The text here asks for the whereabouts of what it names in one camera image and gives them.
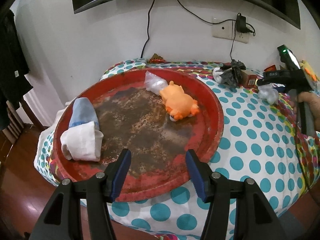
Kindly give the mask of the person's right hand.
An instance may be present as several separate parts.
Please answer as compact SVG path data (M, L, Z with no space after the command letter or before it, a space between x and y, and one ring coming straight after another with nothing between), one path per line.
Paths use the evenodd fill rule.
M310 111L313 116L313 123L315 131L320 131L320 104L319 104L319 96L317 96L315 93L310 92L301 92L295 97L296 103L294 103L294 112L297 113L297 106L298 103L306 102L308 106L310 107Z

